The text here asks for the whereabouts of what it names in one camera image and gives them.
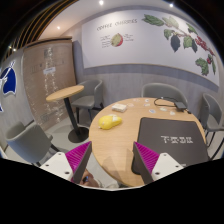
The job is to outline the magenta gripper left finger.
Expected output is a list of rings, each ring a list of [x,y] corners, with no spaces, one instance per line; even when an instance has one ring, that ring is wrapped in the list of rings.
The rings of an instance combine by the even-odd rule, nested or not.
[[[41,166],[41,169],[75,184],[79,184],[91,152],[92,142],[89,141],[67,153],[57,152]]]

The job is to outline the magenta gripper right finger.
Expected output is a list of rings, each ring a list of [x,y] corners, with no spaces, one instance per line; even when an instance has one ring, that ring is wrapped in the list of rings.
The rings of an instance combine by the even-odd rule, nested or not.
[[[132,171],[139,173],[145,185],[183,169],[168,153],[157,153],[146,146],[133,143]]]

